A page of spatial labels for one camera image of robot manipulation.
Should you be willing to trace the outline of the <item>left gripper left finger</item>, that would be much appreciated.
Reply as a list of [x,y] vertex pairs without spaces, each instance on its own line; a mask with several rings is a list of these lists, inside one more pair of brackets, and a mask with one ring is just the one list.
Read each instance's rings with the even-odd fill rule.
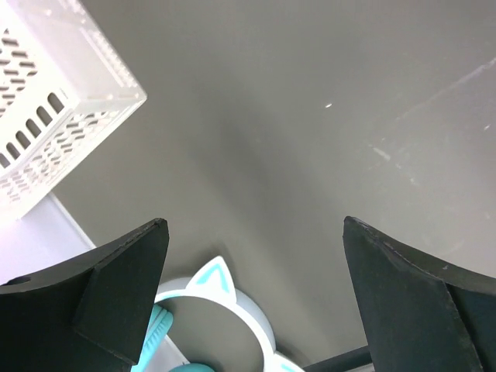
[[3,371],[129,371],[169,244],[165,219],[1,286]]

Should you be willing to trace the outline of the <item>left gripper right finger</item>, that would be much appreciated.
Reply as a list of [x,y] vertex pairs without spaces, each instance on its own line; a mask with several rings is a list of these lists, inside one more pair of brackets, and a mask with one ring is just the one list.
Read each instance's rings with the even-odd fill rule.
[[375,370],[495,369],[494,278],[351,216],[343,245]]

